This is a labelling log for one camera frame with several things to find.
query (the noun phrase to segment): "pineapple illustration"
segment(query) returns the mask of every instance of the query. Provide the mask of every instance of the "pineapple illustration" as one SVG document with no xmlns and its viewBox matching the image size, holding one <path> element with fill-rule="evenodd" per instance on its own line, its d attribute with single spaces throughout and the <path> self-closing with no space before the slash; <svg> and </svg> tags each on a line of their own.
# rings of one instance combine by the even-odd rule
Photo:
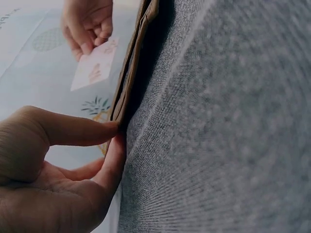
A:
<svg viewBox="0 0 311 233">
<path fill-rule="evenodd" d="M 96 96 L 95 100 L 92 102 L 86 101 L 82 106 L 84 107 L 81 111 L 88 112 L 94 121 L 104 123 L 108 121 L 109 109 L 108 100 L 103 100 L 102 98 L 98 98 Z M 107 152 L 107 143 L 98 145 L 98 148 L 101 150 L 103 155 L 106 155 Z"/>
<path fill-rule="evenodd" d="M 100 64 L 97 63 L 92 72 L 89 74 L 88 78 L 89 78 L 89 83 L 93 84 L 95 83 L 99 78 L 101 77 L 101 70 L 100 70 Z"/>
</svg>

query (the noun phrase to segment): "hand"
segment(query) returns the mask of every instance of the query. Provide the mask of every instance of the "hand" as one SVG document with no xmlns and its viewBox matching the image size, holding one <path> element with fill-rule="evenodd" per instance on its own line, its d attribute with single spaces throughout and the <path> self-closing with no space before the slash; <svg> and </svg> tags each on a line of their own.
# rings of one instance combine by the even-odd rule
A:
<svg viewBox="0 0 311 233">
<path fill-rule="evenodd" d="M 24 107 L 0 122 L 0 232 L 95 229 L 122 176 L 124 142 L 115 136 L 117 131 L 115 122 L 101 124 L 35 107 Z M 52 145 L 90 146 L 112 137 L 105 161 L 75 170 L 44 161 Z"/>
<path fill-rule="evenodd" d="M 65 0 L 61 27 L 77 61 L 112 34 L 112 0 Z"/>
</svg>

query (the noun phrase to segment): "finger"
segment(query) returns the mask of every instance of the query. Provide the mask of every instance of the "finger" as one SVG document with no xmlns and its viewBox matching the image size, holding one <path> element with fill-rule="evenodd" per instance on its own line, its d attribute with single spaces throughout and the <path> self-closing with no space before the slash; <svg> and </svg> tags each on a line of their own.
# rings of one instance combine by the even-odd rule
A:
<svg viewBox="0 0 311 233">
<path fill-rule="evenodd" d="M 95 39 L 97 38 L 97 35 L 93 30 L 88 30 L 89 37 L 92 39 L 93 45 L 95 44 Z"/>
<path fill-rule="evenodd" d="M 114 137 L 118 132 L 116 122 L 99 123 L 32 106 L 21 108 L 14 116 L 27 117 L 37 123 L 43 130 L 43 136 L 48 138 L 50 145 L 99 145 Z"/>
<path fill-rule="evenodd" d="M 79 61 L 81 56 L 83 55 L 82 49 L 80 48 L 79 44 L 75 42 L 75 40 L 72 38 L 69 28 L 64 25 L 62 25 L 61 28 L 64 38 L 67 40 L 67 43 L 71 49 L 72 55 L 77 61 Z"/>
<path fill-rule="evenodd" d="M 125 159 L 125 141 L 118 134 L 111 140 L 103 167 L 93 179 L 106 190 L 109 200 L 113 198 L 121 181 Z"/>
<path fill-rule="evenodd" d="M 112 35 L 112 31 L 112 17 L 108 17 L 102 21 L 102 32 L 100 33 L 100 37 L 103 39 L 109 39 L 109 37 Z"/>
<path fill-rule="evenodd" d="M 101 32 L 102 32 L 101 26 L 95 26 L 94 27 L 94 33 L 96 34 L 97 37 L 100 35 Z"/>
<path fill-rule="evenodd" d="M 102 45 L 103 43 L 107 42 L 108 40 L 107 39 L 103 39 L 103 38 L 100 38 L 100 37 L 97 37 L 94 41 L 94 45 L 95 46 L 99 46 L 99 45 Z"/>
<path fill-rule="evenodd" d="M 92 179 L 102 168 L 104 163 L 104 158 L 97 159 L 83 167 L 67 170 L 58 167 L 58 170 L 63 173 L 63 175 L 72 181 L 82 181 Z"/>
<path fill-rule="evenodd" d="M 72 10 L 68 11 L 65 20 L 72 38 L 80 46 L 83 54 L 90 55 L 93 50 L 92 40 L 87 30 L 84 28 L 79 15 Z"/>
<path fill-rule="evenodd" d="M 120 183 L 124 162 L 125 143 L 121 135 L 112 139 L 101 171 L 94 177 L 94 181 L 83 180 L 70 186 L 73 193 L 84 197 L 87 202 L 80 201 L 74 205 L 77 213 L 76 222 L 79 229 L 91 232 L 106 216 L 112 198 Z"/>
</svg>

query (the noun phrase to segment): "pineapple print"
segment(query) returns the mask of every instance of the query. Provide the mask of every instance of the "pineapple print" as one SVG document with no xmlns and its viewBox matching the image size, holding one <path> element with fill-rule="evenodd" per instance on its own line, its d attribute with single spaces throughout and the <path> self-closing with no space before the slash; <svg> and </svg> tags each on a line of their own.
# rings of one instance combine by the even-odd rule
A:
<svg viewBox="0 0 311 233">
<path fill-rule="evenodd" d="M 86 101 L 84 104 L 82 104 L 84 108 L 81 109 L 81 111 L 88 112 L 94 121 L 104 123 L 108 121 L 109 117 L 110 106 L 107 106 L 108 100 L 109 99 L 103 100 L 102 98 L 96 97 L 92 102 Z M 98 148 L 101 150 L 104 156 L 107 152 L 107 146 L 107 143 L 98 145 Z"/>
</svg>

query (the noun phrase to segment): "card design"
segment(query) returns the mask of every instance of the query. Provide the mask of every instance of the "card design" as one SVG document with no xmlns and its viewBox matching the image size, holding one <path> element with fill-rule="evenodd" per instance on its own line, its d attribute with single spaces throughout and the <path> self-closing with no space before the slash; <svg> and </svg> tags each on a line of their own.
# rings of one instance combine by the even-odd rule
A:
<svg viewBox="0 0 311 233">
<path fill-rule="evenodd" d="M 82 55 L 71 85 L 71 91 L 109 78 L 118 41 L 118 38 L 110 39 L 96 47 L 91 55 Z"/>
</svg>

